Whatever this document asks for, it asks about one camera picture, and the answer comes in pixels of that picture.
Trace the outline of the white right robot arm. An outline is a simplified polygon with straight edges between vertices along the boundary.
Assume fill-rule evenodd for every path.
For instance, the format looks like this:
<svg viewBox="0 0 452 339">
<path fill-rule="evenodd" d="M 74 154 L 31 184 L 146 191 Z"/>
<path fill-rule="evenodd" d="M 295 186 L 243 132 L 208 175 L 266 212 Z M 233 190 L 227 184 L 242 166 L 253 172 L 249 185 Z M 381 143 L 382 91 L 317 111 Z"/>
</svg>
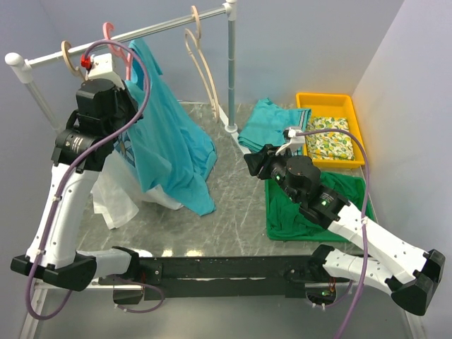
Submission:
<svg viewBox="0 0 452 339">
<path fill-rule="evenodd" d="M 251 176 L 272 179 L 308 221 L 370 255 L 364 260 L 321 245 L 309 264 L 313 279 L 363 280 L 388 294 L 405 311 L 426 314 L 444 271 L 446 257 L 440 251 L 413 246 L 363 217 L 355 204 L 321 183 L 320 169 L 307 156 L 281 155 L 278 147 L 265 145 L 257 153 L 244 155 L 244 160 Z"/>
</svg>

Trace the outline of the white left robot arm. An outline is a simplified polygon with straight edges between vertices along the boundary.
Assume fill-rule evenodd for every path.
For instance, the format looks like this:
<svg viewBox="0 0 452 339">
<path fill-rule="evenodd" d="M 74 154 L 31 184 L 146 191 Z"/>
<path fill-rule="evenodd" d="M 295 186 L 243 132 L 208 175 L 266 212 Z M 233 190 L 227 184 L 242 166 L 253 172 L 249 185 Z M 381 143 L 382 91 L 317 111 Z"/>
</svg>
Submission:
<svg viewBox="0 0 452 339">
<path fill-rule="evenodd" d="M 84 81 L 76 102 L 77 109 L 55 140 L 52 179 L 40 226 L 28 250 L 13 257 L 11 270 L 77 292 L 108 275 L 131 284 L 141 274 L 136 251 L 120 246 L 106 251 L 76 250 L 86 201 L 116 141 L 99 145 L 82 160 L 79 156 L 129 123 L 138 104 L 123 81 L 105 78 Z"/>
</svg>

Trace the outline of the light blue t shirt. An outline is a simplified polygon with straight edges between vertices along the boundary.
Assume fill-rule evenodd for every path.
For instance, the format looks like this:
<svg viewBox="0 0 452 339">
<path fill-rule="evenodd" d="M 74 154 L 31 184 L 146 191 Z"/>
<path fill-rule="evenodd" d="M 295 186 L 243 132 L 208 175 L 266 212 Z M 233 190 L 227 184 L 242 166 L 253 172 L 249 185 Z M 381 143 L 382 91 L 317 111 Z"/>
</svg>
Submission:
<svg viewBox="0 0 452 339">
<path fill-rule="evenodd" d="M 162 71 L 142 39 L 130 48 L 131 78 L 126 82 L 131 96 L 146 107 L 127 131 L 142 191 L 156 186 L 198 215 L 215 210 L 206 180 L 217 160 L 211 137 L 197 125 L 162 79 Z"/>
</svg>

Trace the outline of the pink plastic hanger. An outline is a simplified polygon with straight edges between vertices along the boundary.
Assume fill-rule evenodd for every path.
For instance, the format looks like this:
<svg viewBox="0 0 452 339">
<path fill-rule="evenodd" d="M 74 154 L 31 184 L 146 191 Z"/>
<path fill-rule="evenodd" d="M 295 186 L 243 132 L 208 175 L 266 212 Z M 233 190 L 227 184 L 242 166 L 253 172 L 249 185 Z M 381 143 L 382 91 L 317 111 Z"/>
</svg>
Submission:
<svg viewBox="0 0 452 339">
<path fill-rule="evenodd" d="M 102 33 L 105 39 L 111 39 L 111 31 L 113 31 L 114 25 L 111 22 L 105 22 L 102 25 Z M 130 53 L 125 52 L 121 47 L 118 47 L 114 44 L 109 45 L 109 49 L 114 56 L 119 57 L 125 65 L 126 69 L 126 80 L 131 80 L 131 69 L 132 69 L 132 61 L 133 57 Z"/>
</svg>

